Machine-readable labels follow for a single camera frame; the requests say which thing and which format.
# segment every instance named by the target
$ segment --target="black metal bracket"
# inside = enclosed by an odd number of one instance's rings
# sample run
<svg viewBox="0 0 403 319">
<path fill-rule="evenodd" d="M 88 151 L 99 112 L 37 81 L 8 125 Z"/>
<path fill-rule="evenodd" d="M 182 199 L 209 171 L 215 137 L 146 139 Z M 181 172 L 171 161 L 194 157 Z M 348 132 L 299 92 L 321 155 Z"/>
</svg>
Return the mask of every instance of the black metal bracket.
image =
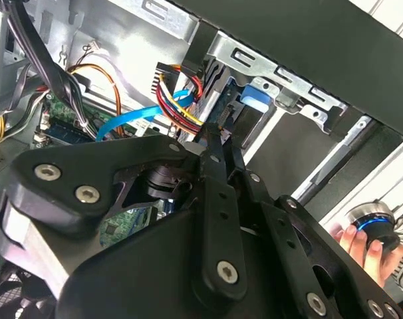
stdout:
<svg viewBox="0 0 403 319">
<path fill-rule="evenodd" d="M 190 162 L 194 157 L 166 136 L 33 150 L 19 155 L 11 164 L 13 180 L 7 196 L 16 209 L 60 233 L 87 237 L 94 234 L 108 212 L 112 214 L 144 201 L 155 201 L 147 196 L 148 189 L 152 195 L 162 197 L 147 179 L 138 179 L 144 172 L 159 166 L 183 166 L 192 171 Z M 61 176 L 54 181 L 38 178 L 35 168 L 41 164 L 54 165 Z M 179 182 L 185 176 L 184 173 L 175 175 L 171 173 L 168 178 L 172 185 L 175 177 Z M 91 204 L 79 201 L 75 191 L 81 185 L 95 188 L 99 200 Z M 163 191 L 172 193 L 174 188 L 164 187 Z"/>
<path fill-rule="evenodd" d="M 200 156 L 200 182 L 189 209 L 198 215 L 195 232 L 194 277 L 196 296 L 207 308 L 224 311 L 247 292 L 247 276 L 239 228 L 237 197 L 227 184 L 221 134 L 205 124 L 196 137 L 207 143 Z"/>
<path fill-rule="evenodd" d="M 202 78 L 201 67 L 217 31 L 218 29 L 209 23 L 200 21 L 193 41 L 182 61 L 181 68 L 185 74 Z"/>
</svg>

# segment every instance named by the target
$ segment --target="finger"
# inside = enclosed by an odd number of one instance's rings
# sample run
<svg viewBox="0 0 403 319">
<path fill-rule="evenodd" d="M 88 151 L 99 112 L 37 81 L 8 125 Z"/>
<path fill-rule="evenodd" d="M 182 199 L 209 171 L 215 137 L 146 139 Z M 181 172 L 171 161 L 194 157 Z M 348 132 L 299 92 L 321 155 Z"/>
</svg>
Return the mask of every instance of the finger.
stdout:
<svg viewBox="0 0 403 319">
<path fill-rule="evenodd" d="M 399 245 L 382 261 L 381 275 L 384 280 L 386 280 L 394 272 L 396 267 L 398 267 L 402 257 L 403 246 Z"/>
<path fill-rule="evenodd" d="M 350 246 L 352 245 L 355 235 L 356 227 L 354 225 L 349 225 L 340 239 L 340 245 L 347 253 L 349 253 Z"/>
<path fill-rule="evenodd" d="M 367 234 L 365 231 L 359 231 L 354 240 L 352 241 L 352 245 L 349 250 L 349 255 L 359 264 L 361 267 L 363 266 L 364 261 L 364 250 L 367 245 Z"/>
<path fill-rule="evenodd" d="M 382 243 L 375 239 L 368 248 L 364 270 L 383 288 L 384 280 L 380 276 L 380 259 L 382 258 Z"/>
<path fill-rule="evenodd" d="M 337 234 L 333 235 L 333 238 L 335 239 L 335 241 L 340 243 L 340 240 L 342 239 L 342 236 L 343 236 L 343 231 L 339 231 Z"/>
</svg>

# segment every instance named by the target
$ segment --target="orange wire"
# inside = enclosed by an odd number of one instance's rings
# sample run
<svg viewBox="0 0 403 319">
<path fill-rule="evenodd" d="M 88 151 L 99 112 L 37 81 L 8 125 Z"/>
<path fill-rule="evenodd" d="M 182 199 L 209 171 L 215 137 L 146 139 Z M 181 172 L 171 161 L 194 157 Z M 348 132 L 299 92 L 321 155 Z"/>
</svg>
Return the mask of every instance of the orange wire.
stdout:
<svg viewBox="0 0 403 319">
<path fill-rule="evenodd" d="M 121 115 L 122 101 L 120 99 L 120 93 L 119 93 L 119 90 L 117 89 L 117 85 L 116 85 L 115 81 L 113 80 L 113 77 L 111 77 L 101 66 L 98 66 L 98 65 L 92 64 L 92 63 L 79 64 L 76 66 L 72 66 L 68 69 L 68 71 L 71 74 L 73 74 L 82 68 L 93 68 L 93 69 L 103 73 L 103 75 L 105 75 L 105 77 L 107 77 L 108 81 L 110 81 L 110 83 L 113 84 L 114 95 L 116 96 L 116 114 L 117 114 L 117 116 Z M 122 126 L 117 127 L 116 131 L 120 136 L 122 136 L 122 137 L 124 136 L 124 131 L 123 131 Z"/>
</svg>

